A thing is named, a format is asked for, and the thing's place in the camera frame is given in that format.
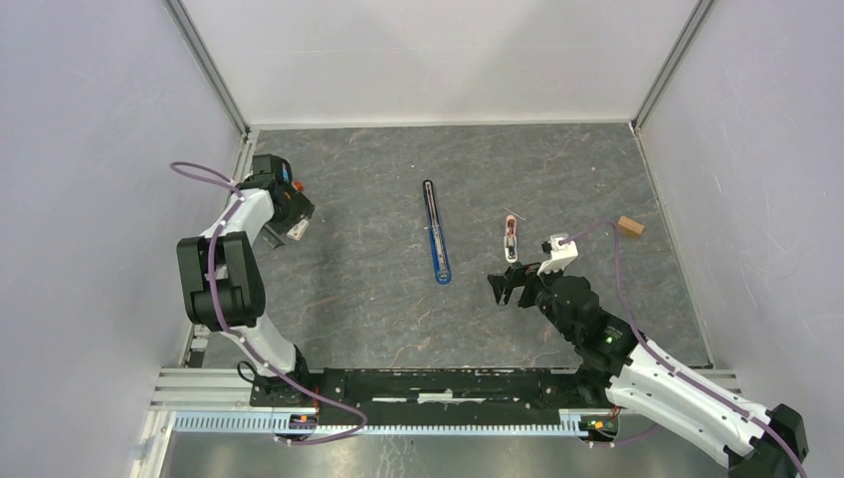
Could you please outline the blue stapler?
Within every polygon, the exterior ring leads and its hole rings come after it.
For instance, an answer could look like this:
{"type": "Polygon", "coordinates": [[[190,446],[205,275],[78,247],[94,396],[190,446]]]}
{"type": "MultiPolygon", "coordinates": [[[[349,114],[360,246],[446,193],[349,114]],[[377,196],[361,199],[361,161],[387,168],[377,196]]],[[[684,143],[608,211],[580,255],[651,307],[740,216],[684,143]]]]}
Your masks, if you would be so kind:
{"type": "Polygon", "coordinates": [[[443,228],[440,221],[433,181],[431,179],[425,179],[422,182],[422,187],[429,223],[428,233],[434,277],[438,284],[447,285],[452,280],[452,273],[444,241],[443,228]]]}

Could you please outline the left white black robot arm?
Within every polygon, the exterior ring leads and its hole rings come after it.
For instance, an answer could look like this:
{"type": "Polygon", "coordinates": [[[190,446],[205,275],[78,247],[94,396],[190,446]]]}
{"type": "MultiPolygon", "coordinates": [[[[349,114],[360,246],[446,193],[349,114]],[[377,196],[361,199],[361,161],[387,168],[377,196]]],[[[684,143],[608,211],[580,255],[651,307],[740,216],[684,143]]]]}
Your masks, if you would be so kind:
{"type": "Polygon", "coordinates": [[[281,335],[267,314],[267,293],[253,245],[261,235],[278,245],[300,240],[315,212],[313,203],[295,182],[290,163],[274,154],[255,156],[251,173],[240,182],[202,164],[174,161],[170,167],[229,194],[223,213],[210,227],[176,246],[189,321],[240,349],[256,392],[288,405],[305,403],[314,393],[313,380],[300,349],[281,335]]]}

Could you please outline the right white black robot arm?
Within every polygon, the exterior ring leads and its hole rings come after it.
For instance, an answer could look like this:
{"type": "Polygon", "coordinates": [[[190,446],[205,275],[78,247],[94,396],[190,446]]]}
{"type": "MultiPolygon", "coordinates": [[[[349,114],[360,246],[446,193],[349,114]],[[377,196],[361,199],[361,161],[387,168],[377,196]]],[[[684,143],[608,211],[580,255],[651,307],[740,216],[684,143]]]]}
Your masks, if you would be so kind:
{"type": "Polygon", "coordinates": [[[588,406],[608,400],[695,445],[731,477],[804,477],[809,446],[802,415],[767,408],[672,358],[631,322],[604,310],[583,277],[515,263],[487,278],[496,302],[537,308],[582,363],[574,383],[588,406]]]}

